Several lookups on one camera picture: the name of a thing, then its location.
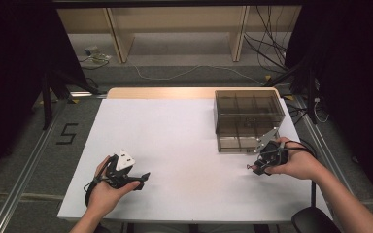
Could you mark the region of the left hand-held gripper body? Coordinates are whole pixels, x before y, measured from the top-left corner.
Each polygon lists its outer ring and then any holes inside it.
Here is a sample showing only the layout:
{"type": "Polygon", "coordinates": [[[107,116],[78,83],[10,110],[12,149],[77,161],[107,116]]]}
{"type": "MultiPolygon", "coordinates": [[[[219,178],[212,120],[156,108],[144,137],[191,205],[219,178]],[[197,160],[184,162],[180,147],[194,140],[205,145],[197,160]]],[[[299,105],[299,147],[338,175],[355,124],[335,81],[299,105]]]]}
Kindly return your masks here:
{"type": "Polygon", "coordinates": [[[128,176],[134,164],[135,160],[125,151],[122,150],[120,154],[114,154],[110,158],[105,172],[107,183],[112,188],[118,189],[135,181],[135,178],[128,176]]]}

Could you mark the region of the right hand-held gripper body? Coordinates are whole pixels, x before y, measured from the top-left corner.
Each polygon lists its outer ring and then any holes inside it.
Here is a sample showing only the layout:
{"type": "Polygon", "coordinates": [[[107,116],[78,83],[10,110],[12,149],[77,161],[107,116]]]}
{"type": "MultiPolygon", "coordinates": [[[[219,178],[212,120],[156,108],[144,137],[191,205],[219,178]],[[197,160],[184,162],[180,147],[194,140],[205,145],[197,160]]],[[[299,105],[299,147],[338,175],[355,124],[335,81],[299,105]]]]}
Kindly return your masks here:
{"type": "Polygon", "coordinates": [[[282,165],[288,161],[288,153],[285,151],[285,144],[276,142],[278,127],[256,139],[254,153],[257,159],[266,161],[266,165],[282,165]]]}

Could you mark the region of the transparent brown drawer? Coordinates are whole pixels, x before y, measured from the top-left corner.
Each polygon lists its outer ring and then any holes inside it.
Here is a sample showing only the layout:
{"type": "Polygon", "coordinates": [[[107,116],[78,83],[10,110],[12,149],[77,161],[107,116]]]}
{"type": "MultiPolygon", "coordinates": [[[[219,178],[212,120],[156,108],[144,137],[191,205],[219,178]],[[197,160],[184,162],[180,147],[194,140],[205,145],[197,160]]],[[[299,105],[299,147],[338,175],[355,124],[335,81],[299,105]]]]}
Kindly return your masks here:
{"type": "Polygon", "coordinates": [[[218,151],[224,153],[259,153],[273,141],[279,128],[232,126],[217,133],[218,151]]]}

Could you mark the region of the transparent brown drawer box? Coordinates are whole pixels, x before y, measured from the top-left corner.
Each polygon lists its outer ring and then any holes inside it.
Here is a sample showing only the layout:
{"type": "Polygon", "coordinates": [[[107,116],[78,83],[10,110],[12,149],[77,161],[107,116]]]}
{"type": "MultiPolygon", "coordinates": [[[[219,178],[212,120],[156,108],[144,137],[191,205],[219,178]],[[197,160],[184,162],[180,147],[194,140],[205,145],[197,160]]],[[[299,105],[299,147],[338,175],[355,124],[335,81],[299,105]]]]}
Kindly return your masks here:
{"type": "Polygon", "coordinates": [[[261,136],[280,127],[285,113],[273,90],[217,90],[215,126],[220,136],[261,136]]]}

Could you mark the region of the person's right hand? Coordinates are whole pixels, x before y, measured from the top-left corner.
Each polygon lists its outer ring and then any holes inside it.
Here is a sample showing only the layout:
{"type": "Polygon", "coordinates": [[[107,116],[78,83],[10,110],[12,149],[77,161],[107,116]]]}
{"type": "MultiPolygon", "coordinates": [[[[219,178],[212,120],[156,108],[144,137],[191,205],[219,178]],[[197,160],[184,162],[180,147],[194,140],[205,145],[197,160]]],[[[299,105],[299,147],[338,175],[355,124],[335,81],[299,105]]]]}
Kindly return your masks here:
{"type": "Polygon", "coordinates": [[[298,142],[286,137],[277,139],[289,149],[288,162],[279,166],[268,167],[265,171],[269,174],[285,174],[300,180],[317,182],[326,173],[324,166],[298,142]]]}

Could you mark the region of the person's left hand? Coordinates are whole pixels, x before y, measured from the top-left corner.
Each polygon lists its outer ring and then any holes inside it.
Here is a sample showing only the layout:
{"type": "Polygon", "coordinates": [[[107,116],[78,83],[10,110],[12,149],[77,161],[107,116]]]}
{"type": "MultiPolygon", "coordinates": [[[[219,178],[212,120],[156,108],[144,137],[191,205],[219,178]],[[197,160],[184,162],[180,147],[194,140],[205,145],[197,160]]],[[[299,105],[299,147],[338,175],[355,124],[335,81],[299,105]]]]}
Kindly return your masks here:
{"type": "Polygon", "coordinates": [[[125,194],[135,190],[139,184],[138,181],[135,181],[115,189],[110,187],[107,182],[100,181],[91,191],[86,212],[93,216],[105,216],[114,209],[125,194]]]}

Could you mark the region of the white table cover sheet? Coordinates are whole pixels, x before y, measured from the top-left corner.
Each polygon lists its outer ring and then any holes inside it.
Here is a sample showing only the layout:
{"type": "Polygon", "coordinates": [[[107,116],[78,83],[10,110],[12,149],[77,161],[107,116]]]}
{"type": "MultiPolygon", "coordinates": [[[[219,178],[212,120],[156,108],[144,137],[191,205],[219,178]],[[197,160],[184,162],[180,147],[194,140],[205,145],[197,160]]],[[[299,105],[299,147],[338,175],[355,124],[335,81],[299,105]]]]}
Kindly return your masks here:
{"type": "Polygon", "coordinates": [[[105,99],[90,130],[59,217],[85,211],[84,187],[108,155],[125,151],[132,176],[150,177],[125,195],[110,219],[167,223],[279,223],[326,203],[310,182],[258,176],[253,155],[220,153],[211,99],[105,99]]]}

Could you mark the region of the black metal stand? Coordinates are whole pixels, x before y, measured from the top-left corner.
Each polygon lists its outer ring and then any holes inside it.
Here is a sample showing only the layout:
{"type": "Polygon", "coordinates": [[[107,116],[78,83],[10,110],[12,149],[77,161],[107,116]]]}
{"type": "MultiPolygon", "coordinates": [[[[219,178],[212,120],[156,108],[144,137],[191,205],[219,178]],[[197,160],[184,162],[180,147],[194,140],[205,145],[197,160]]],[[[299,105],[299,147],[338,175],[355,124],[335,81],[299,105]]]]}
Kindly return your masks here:
{"type": "Polygon", "coordinates": [[[93,95],[102,94],[98,88],[90,86],[86,79],[79,81],[78,79],[61,70],[48,70],[41,78],[42,98],[44,105],[44,130],[47,130],[52,122],[51,92],[53,92],[60,100],[69,100],[72,94],[67,88],[68,84],[75,85],[93,95]]]}
{"type": "Polygon", "coordinates": [[[264,84],[263,87],[273,87],[286,79],[293,77],[290,85],[290,91],[299,94],[302,90],[307,91],[307,115],[309,119],[316,124],[317,117],[315,116],[315,98],[317,97],[317,89],[315,86],[314,61],[308,55],[305,55],[301,61],[284,72],[273,81],[264,84]]]}

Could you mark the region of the black chair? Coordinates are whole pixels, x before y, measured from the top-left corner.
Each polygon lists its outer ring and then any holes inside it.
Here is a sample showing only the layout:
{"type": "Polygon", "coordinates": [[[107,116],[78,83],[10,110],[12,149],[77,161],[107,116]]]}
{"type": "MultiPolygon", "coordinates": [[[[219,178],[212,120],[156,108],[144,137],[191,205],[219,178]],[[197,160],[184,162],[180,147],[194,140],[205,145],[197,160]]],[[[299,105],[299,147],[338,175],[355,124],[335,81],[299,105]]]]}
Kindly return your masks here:
{"type": "Polygon", "coordinates": [[[291,223],[297,233],[339,233],[334,222],[317,207],[316,184],[311,184],[311,206],[297,212],[291,223]]]}

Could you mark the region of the wooden table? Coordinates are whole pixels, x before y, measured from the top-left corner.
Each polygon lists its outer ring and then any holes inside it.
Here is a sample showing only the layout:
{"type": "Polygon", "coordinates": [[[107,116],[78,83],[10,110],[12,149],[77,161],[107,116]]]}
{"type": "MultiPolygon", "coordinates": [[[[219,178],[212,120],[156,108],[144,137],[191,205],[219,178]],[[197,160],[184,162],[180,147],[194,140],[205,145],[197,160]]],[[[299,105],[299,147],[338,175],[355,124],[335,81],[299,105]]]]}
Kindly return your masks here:
{"type": "Polygon", "coordinates": [[[272,91],[274,87],[114,87],[107,99],[213,99],[216,91],[272,91]]]}

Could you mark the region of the black curtain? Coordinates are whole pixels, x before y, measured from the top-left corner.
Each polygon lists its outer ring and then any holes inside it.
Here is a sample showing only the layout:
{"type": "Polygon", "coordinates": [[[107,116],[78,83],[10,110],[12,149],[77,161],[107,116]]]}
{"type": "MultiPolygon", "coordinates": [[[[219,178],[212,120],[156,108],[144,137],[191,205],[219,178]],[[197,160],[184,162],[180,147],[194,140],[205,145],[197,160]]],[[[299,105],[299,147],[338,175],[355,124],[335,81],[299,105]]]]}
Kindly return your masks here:
{"type": "Polygon", "coordinates": [[[51,0],[0,0],[0,159],[53,71],[86,82],[51,0]]]}
{"type": "Polygon", "coordinates": [[[373,184],[373,0],[305,0],[286,65],[300,61],[323,26],[332,34],[319,63],[320,93],[330,116],[373,184]]]}

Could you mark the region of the light wooden shelf unit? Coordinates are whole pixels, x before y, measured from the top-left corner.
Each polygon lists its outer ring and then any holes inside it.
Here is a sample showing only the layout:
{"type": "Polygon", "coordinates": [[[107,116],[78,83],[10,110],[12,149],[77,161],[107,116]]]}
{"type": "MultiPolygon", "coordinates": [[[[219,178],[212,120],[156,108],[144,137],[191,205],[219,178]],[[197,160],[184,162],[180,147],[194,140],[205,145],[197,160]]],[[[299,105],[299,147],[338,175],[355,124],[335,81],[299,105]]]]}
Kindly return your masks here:
{"type": "Polygon", "coordinates": [[[157,7],[59,9],[69,34],[109,34],[119,63],[130,53],[137,33],[226,32],[231,58],[240,60],[246,32],[259,32],[266,23],[278,32],[290,32],[299,6],[157,7]]]}

